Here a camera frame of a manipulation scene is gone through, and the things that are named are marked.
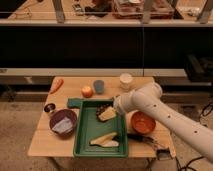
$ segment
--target paper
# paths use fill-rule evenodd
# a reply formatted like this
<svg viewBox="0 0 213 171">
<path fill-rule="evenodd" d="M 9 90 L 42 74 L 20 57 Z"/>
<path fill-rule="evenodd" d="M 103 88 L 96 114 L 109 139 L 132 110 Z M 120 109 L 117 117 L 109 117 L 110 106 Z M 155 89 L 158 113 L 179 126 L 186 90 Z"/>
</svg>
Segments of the paper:
<svg viewBox="0 0 213 171">
<path fill-rule="evenodd" d="M 60 122 L 55 124 L 55 126 L 52 128 L 53 131 L 61 133 L 68 133 L 73 129 L 73 124 L 71 120 L 67 117 L 62 119 Z"/>
</svg>

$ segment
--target small bowl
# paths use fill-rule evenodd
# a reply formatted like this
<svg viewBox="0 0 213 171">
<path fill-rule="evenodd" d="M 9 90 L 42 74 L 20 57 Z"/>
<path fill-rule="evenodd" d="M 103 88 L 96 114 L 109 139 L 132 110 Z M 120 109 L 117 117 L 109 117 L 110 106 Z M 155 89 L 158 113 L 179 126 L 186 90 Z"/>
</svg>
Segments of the small bowl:
<svg viewBox="0 0 213 171">
<path fill-rule="evenodd" d="M 133 113 L 131 117 L 132 128 L 139 134 L 149 134 L 154 131 L 156 122 L 141 111 Z"/>
<path fill-rule="evenodd" d="M 73 110 L 70 109 L 58 110 L 51 117 L 49 126 L 53 132 L 62 137 L 71 135 L 77 126 L 77 115 Z"/>
</svg>

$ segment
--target carrot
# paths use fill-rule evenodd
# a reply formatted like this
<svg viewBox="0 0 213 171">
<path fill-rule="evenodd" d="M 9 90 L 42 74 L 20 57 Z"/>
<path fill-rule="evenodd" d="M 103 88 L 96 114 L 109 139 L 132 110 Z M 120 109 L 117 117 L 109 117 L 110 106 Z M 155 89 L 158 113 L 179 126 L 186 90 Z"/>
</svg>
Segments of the carrot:
<svg viewBox="0 0 213 171">
<path fill-rule="evenodd" d="M 51 89 L 50 89 L 50 94 L 55 93 L 56 91 L 58 91 L 58 89 L 63 85 L 64 80 L 62 78 L 60 78 L 59 80 L 57 80 L 55 83 L 53 83 Z"/>
</svg>

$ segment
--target white cup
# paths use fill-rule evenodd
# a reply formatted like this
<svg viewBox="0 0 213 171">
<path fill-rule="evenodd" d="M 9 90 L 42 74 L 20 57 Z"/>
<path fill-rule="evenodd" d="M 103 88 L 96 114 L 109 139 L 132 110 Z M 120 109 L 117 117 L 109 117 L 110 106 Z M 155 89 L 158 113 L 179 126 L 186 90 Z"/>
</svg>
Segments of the white cup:
<svg viewBox="0 0 213 171">
<path fill-rule="evenodd" d="M 120 75 L 120 86 L 124 91 L 129 91 L 131 88 L 133 77 L 129 73 L 123 73 Z"/>
</svg>

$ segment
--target orange bowl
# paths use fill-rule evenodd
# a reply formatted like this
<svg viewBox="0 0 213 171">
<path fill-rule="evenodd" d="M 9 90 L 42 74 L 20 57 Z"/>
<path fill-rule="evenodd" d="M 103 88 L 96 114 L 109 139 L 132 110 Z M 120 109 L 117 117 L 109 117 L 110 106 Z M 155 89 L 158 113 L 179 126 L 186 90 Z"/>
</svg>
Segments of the orange bowl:
<svg viewBox="0 0 213 171">
<path fill-rule="evenodd" d="M 132 128 L 139 134 L 149 134 L 154 131 L 156 122 L 150 116 L 137 111 L 131 117 Z"/>
</svg>

